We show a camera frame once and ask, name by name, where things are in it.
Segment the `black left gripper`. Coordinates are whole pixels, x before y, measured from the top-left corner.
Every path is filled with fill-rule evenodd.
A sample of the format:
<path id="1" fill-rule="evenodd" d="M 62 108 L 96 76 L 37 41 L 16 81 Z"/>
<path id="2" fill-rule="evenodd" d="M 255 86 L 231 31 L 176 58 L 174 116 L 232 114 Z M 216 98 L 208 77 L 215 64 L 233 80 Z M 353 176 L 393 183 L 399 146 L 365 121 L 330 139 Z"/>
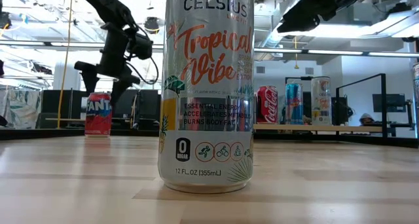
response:
<path id="1" fill-rule="evenodd" d="M 107 31 L 105 44 L 100 49 L 100 62 L 96 65 L 78 61 L 75 63 L 75 69 L 81 71 L 82 79 L 88 94 L 95 92 L 96 84 L 99 81 L 98 75 L 105 75 L 118 79 L 113 83 L 111 92 L 111 107 L 114 108 L 119 98 L 131 87 L 132 84 L 139 84 L 141 80 L 132 75 L 127 66 L 125 52 L 128 41 L 135 36 L 138 29 L 129 27 L 123 29 L 116 24 L 107 22 L 101 27 Z"/>

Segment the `red Fanta can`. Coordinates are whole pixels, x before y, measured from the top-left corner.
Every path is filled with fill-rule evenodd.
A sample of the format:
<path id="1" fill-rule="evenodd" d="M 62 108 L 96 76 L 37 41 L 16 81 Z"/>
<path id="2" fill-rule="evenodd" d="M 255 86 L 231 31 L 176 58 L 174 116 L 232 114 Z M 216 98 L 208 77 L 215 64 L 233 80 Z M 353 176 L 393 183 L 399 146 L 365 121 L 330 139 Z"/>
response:
<path id="1" fill-rule="evenodd" d="M 111 95 L 93 92 L 86 104 L 84 134 L 90 137 L 109 137 L 111 133 Z"/>

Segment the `white Celsius energy drink can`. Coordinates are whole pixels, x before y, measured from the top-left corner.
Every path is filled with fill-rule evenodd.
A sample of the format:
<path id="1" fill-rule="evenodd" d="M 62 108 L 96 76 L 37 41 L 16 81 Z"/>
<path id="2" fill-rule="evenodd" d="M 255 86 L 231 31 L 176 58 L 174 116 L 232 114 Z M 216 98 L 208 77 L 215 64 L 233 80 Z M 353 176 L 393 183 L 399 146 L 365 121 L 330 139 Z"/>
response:
<path id="1" fill-rule="evenodd" d="M 254 0 L 166 0 L 158 171 L 186 193 L 253 175 Z"/>
<path id="2" fill-rule="evenodd" d="M 312 124 L 332 125 L 331 79 L 327 76 L 314 77 L 311 80 Z"/>

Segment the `blue silver Red Bull can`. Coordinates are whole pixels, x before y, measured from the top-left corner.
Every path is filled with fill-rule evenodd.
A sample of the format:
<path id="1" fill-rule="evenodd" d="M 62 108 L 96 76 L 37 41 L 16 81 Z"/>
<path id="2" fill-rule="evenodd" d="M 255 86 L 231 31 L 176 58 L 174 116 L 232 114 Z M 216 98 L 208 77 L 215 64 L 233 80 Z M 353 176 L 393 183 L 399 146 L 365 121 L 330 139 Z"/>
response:
<path id="1" fill-rule="evenodd" d="M 304 124 L 302 85 L 288 83 L 285 86 L 285 123 Z"/>

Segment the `red Coca-Cola can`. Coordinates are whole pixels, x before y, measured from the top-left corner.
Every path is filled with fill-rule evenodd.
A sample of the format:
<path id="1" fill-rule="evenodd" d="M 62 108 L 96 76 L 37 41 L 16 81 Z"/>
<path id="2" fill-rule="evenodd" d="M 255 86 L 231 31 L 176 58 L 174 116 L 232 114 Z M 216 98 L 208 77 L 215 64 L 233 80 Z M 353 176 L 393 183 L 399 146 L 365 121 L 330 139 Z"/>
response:
<path id="1" fill-rule="evenodd" d="M 261 86 L 257 91 L 257 123 L 278 124 L 278 91 Z"/>

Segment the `black office partition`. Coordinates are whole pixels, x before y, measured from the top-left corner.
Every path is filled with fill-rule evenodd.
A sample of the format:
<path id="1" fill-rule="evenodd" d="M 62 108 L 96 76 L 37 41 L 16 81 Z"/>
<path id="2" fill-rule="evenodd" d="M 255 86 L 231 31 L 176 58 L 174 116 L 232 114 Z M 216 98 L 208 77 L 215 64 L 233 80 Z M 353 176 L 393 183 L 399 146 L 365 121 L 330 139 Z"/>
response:
<path id="1" fill-rule="evenodd" d="M 46 118 L 85 119 L 88 94 L 80 90 L 45 90 L 42 96 L 38 128 L 54 128 L 57 121 Z M 126 90 L 112 110 L 113 130 L 148 130 L 160 128 L 160 94 L 157 90 Z M 82 128 L 84 122 L 60 121 L 62 128 Z"/>

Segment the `long linear ceiling light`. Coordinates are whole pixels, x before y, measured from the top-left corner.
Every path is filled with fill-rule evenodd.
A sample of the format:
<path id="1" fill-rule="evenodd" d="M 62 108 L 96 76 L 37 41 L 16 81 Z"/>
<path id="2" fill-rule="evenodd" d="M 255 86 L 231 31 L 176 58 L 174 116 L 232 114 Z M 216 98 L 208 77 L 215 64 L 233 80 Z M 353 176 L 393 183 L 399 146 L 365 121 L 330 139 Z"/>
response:
<path id="1" fill-rule="evenodd" d="M 65 48 L 67 46 L 67 43 L 0 40 L 0 46 Z M 413 53 L 413 52 L 366 52 L 366 51 L 354 51 L 354 50 L 317 50 L 317 49 L 298 49 L 298 48 L 254 48 L 254 52 L 255 53 L 269 53 L 269 54 L 313 54 L 313 55 L 333 55 L 333 56 L 419 58 L 419 53 Z"/>

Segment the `white green printed banner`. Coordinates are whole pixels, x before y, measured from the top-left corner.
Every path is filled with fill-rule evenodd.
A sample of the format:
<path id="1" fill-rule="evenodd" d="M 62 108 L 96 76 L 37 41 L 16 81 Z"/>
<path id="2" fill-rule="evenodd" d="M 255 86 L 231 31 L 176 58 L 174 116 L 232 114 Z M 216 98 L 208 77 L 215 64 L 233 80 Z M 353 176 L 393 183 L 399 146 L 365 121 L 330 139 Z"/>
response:
<path id="1" fill-rule="evenodd" d="M 6 127 L 35 129 L 41 112 L 41 92 L 33 90 L 0 90 L 0 116 Z"/>

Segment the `black computer monitor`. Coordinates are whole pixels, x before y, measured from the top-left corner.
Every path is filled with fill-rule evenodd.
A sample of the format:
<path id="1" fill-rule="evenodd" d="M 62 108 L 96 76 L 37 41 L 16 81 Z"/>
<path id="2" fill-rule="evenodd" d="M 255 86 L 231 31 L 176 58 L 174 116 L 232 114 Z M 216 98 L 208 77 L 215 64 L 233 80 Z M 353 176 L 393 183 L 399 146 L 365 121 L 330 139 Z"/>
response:
<path id="1" fill-rule="evenodd" d="M 405 113 L 407 111 L 405 106 L 404 94 L 386 94 L 386 105 L 388 113 Z M 373 94 L 373 110 L 375 113 L 382 112 L 382 95 Z"/>

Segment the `person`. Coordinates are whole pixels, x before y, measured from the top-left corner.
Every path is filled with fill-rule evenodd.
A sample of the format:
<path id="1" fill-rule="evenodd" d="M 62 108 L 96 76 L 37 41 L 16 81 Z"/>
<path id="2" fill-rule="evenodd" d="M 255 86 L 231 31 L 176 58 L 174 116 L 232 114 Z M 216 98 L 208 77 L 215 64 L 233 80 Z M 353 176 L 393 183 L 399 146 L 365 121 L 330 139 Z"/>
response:
<path id="1" fill-rule="evenodd" d="M 361 123 L 361 126 L 366 126 L 368 124 L 373 124 L 374 123 L 374 119 L 368 113 L 364 113 L 360 117 L 359 122 Z"/>

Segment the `silver spiral ventilation duct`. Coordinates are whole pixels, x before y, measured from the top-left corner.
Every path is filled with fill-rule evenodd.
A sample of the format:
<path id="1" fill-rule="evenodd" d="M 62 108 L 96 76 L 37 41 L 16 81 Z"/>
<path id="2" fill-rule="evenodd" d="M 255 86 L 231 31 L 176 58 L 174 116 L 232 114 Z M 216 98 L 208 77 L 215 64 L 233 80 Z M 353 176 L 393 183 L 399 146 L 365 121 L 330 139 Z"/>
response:
<path id="1" fill-rule="evenodd" d="M 276 3 L 274 13 L 271 16 L 271 32 L 268 34 L 267 38 L 259 45 L 259 48 L 283 48 L 283 46 L 280 44 L 282 37 L 278 33 L 277 28 L 282 25 L 283 16 L 286 14 L 286 12 L 291 10 L 299 1 L 300 0 L 283 0 L 282 2 Z"/>

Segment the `black aluminium table frame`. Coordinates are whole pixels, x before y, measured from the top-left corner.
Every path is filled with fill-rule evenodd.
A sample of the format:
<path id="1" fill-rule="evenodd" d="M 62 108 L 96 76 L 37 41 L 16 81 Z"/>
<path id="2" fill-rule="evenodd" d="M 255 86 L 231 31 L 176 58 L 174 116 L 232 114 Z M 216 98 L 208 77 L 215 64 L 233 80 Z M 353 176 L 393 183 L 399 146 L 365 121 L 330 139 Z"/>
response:
<path id="1" fill-rule="evenodd" d="M 26 140 L 39 138 L 58 138 L 83 136 L 82 129 L 0 129 L 0 141 L 5 140 Z M 419 140 L 414 138 L 383 138 L 372 136 L 357 135 L 315 135 L 315 134 L 273 134 L 273 133 L 255 133 L 256 140 L 283 140 L 283 141 L 339 141 L 348 143 L 361 143 L 368 145 L 386 145 L 393 147 L 406 147 L 419 149 Z"/>

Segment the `black frame wooden shelf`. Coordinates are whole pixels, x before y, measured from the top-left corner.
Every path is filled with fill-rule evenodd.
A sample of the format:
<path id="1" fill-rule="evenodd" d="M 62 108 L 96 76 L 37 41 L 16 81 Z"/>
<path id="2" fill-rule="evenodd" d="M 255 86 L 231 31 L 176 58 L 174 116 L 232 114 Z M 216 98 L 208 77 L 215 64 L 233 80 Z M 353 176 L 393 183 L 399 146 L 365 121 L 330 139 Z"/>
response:
<path id="1" fill-rule="evenodd" d="M 271 124 L 271 123 L 261 123 L 254 124 L 253 129 L 258 130 L 292 130 L 292 131 L 311 131 L 316 134 L 305 135 L 301 140 L 309 141 L 344 141 L 350 143 L 364 143 L 371 145 L 390 145 L 391 138 L 388 137 L 388 126 L 387 126 L 387 89 L 386 89 L 386 75 L 380 73 L 367 77 L 365 79 L 349 83 L 343 86 L 336 88 L 336 97 L 340 98 L 340 89 L 347 86 L 351 86 L 363 81 L 368 81 L 370 79 L 379 77 L 381 85 L 381 95 L 382 95 L 382 124 L 381 127 L 375 126 L 315 126 L 315 125 L 299 125 L 299 124 Z M 336 123 L 339 123 L 338 114 L 340 111 L 340 106 L 338 104 L 338 99 L 335 104 L 335 116 Z"/>

